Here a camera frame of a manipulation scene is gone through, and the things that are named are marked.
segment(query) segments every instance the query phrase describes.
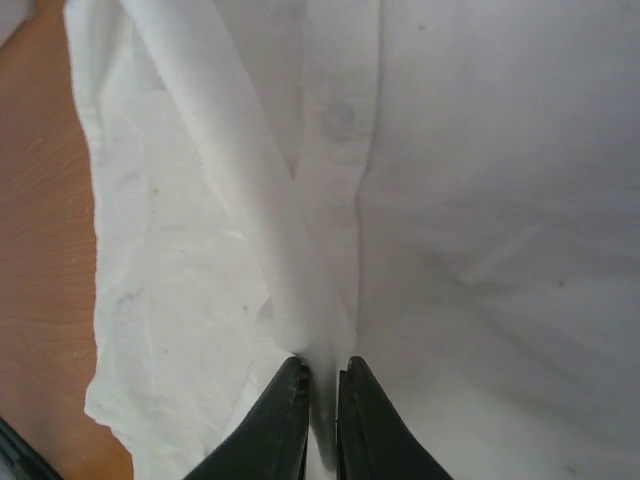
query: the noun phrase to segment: wood grain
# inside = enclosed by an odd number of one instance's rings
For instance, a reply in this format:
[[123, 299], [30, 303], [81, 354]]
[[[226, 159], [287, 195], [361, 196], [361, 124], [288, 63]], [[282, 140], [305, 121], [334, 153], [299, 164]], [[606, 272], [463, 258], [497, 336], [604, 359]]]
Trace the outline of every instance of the wood grain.
[[0, 415], [65, 479], [130, 479], [85, 416], [95, 368], [93, 198], [62, 0], [0, 50]]

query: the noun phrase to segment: garment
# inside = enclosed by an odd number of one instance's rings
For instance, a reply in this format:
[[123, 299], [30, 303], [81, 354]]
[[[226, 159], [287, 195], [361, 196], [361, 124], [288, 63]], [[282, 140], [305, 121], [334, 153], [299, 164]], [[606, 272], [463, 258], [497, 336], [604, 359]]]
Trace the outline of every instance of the garment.
[[[458, 479], [640, 473], [640, 6], [72, 0], [86, 411], [181, 478], [290, 353]], [[320, 439], [317, 451], [315, 437]]]

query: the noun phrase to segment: black object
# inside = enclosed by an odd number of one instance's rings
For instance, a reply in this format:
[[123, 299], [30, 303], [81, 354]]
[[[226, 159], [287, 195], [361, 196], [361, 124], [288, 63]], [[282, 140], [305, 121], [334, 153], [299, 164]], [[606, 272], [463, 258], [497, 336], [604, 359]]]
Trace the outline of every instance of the black object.
[[[303, 480], [309, 369], [287, 359], [235, 432], [185, 480]], [[452, 480], [418, 443], [361, 357], [340, 372], [339, 480]]]
[[0, 418], [0, 461], [16, 480], [62, 480], [62, 477]]

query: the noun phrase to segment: white object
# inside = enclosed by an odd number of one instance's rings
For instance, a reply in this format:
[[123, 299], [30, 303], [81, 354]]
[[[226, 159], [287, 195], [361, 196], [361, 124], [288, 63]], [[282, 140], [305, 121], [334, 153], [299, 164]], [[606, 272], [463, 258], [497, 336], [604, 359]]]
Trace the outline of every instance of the white object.
[[354, 351], [454, 478], [638, 477], [639, 11], [69, 2], [86, 410], [136, 478], [185, 475], [288, 352], [327, 446]]
[[0, 0], [0, 46], [34, 11], [33, 0]]

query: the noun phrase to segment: brown wooden surface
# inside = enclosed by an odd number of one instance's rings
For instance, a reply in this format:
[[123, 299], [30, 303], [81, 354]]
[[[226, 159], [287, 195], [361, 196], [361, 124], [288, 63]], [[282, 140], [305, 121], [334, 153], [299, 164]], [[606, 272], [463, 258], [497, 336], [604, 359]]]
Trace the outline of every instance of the brown wooden surface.
[[0, 415], [66, 480], [130, 479], [86, 417], [95, 368], [95, 236], [62, 0], [0, 48]]

